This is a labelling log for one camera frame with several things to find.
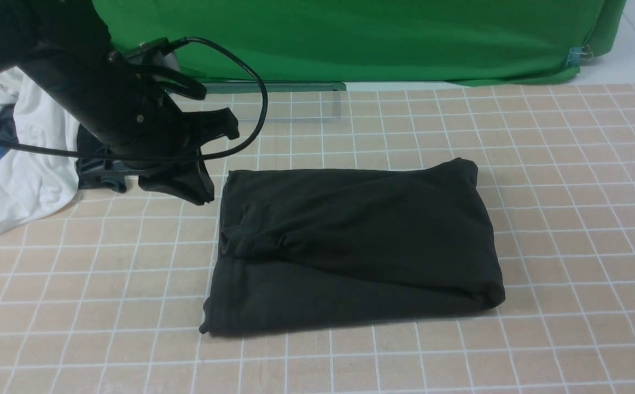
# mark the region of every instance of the black garment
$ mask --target black garment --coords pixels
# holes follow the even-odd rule
[[[233,171],[200,332],[219,336],[492,309],[504,301],[477,166]]]

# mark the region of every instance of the green backdrop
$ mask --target green backdrop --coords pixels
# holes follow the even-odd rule
[[[553,83],[572,78],[571,48],[603,55],[625,0],[94,0],[122,49],[160,37],[224,45],[265,80]],[[245,79],[200,45],[185,72]]]

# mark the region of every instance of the grid mat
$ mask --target grid mat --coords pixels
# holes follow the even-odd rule
[[[507,301],[245,340],[197,327],[219,203],[132,188],[0,235],[0,392],[635,394],[635,85],[270,95],[228,170],[480,167]],[[242,134],[257,95],[209,97]],[[220,140],[205,153],[237,142]]]

